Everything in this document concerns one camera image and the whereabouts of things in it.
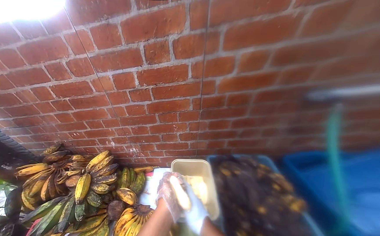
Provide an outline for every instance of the bright light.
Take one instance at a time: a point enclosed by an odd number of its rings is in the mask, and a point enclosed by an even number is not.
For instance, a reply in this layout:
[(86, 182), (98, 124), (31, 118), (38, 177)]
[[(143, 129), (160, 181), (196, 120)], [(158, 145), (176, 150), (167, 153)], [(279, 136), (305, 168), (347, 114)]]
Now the bright light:
[(45, 19), (58, 13), (65, 0), (0, 0), (0, 23)]

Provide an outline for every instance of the brick wall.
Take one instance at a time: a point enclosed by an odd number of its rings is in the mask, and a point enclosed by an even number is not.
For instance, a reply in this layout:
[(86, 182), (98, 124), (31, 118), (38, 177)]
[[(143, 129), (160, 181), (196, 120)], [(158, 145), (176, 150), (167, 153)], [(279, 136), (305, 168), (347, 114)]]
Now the brick wall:
[[(314, 88), (380, 83), (380, 0), (68, 0), (0, 24), (0, 129), (131, 165), (324, 148)], [(344, 148), (380, 145), (380, 97)]]

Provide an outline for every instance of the metal pipe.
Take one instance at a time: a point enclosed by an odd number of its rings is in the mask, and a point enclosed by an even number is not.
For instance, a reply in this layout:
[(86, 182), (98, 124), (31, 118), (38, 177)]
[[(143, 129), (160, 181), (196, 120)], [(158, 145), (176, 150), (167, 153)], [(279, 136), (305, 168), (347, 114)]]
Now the metal pipe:
[(339, 100), (356, 96), (372, 96), (380, 94), (379, 85), (365, 85), (360, 87), (332, 88), (312, 91), (306, 94), (306, 98), (315, 102)]

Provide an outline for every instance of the plastic glove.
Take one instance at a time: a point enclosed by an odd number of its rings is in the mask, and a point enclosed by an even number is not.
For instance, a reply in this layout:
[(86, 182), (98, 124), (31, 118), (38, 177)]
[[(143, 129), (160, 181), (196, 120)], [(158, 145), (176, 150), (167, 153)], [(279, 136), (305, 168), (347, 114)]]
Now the plastic glove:
[(159, 181), (158, 185), (158, 196), (156, 197), (156, 204), (158, 205), (158, 199), (163, 198), (166, 206), (171, 213), (174, 223), (177, 222), (178, 218), (181, 216), (182, 209), (178, 205), (177, 196), (169, 183), (169, 178), (171, 175), (177, 177), (177, 179), (182, 183), (183, 179), (177, 172), (165, 172), (162, 179)]
[(208, 212), (205, 206), (203, 206), (202, 201), (193, 192), (192, 187), (186, 181), (183, 182), (186, 185), (186, 192), (191, 201), (190, 211), (184, 211), (186, 222), (194, 233), (200, 235), (203, 221), (208, 216)]

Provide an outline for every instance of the blue container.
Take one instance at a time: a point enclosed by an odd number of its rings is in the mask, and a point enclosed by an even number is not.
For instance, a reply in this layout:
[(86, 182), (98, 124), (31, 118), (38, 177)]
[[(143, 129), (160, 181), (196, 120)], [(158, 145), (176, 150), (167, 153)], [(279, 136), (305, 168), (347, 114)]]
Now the blue container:
[(338, 202), (327, 152), (286, 155), (282, 171), (309, 205), (309, 212), (328, 235), (380, 236), (380, 148), (341, 153), (349, 198), (349, 226), (338, 228)]
[[(240, 158), (240, 157), (247, 156), (247, 155), (233, 154), (233, 156), (236, 158)], [(270, 169), (272, 169), (273, 172), (280, 174), (280, 171), (277, 169), (276, 165), (274, 164), (274, 162), (270, 158), (263, 156), (263, 155), (255, 155), (255, 156), (257, 157), (258, 163), (266, 165)], [(212, 160), (217, 158), (217, 157), (218, 157), (217, 155), (210, 155), (207, 157), (207, 161), (211, 164)], [(320, 228), (316, 225), (316, 223), (314, 222), (314, 220), (311, 218), (311, 216), (308, 213), (304, 212), (302, 215), (303, 215), (305, 222), (310, 226), (311, 232), (313, 232), (313, 236), (324, 236), (324, 234), (321, 232)]]

